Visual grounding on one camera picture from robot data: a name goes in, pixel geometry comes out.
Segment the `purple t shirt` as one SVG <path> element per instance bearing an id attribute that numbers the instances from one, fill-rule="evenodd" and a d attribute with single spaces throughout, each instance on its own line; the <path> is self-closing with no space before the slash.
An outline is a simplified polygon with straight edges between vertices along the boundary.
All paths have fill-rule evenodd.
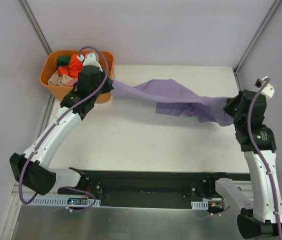
<path id="1" fill-rule="evenodd" d="M 152 79 L 136 86 L 115 80 L 113 85 L 112 96 L 153 101 L 157 114 L 195 117 L 221 127 L 233 124 L 233 117 L 223 110 L 229 97 L 199 96 L 173 79 Z"/>

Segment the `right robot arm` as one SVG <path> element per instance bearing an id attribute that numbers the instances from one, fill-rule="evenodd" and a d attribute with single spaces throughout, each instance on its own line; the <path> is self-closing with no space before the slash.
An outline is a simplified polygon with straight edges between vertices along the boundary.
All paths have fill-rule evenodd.
<path id="1" fill-rule="evenodd" d="M 230 99 L 224 111 L 233 117 L 235 136 L 248 165 L 253 201 L 227 177 L 210 181 L 206 192 L 221 195 L 236 210 L 241 236 L 248 239 L 278 237 L 282 239 L 282 199 L 276 175 L 274 134 L 263 124 L 266 97 L 243 90 Z"/>

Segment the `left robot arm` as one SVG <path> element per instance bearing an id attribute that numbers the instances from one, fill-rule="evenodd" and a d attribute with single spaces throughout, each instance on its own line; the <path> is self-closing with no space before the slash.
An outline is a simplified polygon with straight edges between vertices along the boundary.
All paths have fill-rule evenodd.
<path id="1" fill-rule="evenodd" d="M 112 90 L 112 83 L 100 67 L 87 65 L 82 68 L 78 81 L 61 101 L 52 124 L 24 153 L 14 153 L 10 157 L 11 168 L 19 184 L 42 196 L 53 188 L 69 187 L 77 195 L 86 190 L 83 173 L 72 167 L 51 169 L 50 163 L 67 135 L 93 109 L 97 97 Z"/>

